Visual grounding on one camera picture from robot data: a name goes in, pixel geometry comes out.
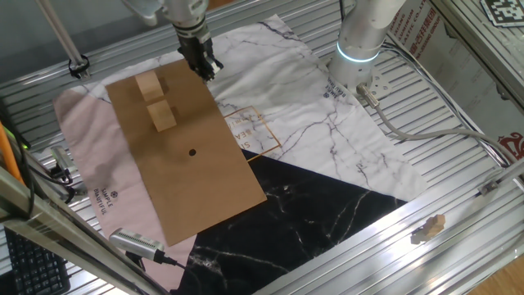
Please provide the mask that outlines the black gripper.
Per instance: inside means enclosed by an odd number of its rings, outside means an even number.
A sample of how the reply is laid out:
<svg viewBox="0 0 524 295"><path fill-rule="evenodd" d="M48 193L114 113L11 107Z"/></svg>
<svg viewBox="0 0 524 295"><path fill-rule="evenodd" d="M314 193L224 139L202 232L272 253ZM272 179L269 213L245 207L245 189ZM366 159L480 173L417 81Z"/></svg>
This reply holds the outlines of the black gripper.
<svg viewBox="0 0 524 295"><path fill-rule="evenodd" d="M192 70L203 81L208 80L207 69L210 68L210 78L215 76L224 68L224 65L210 57L210 32L208 30L198 30L190 33L189 31L178 31L180 42L180 53L183 54Z"/></svg>

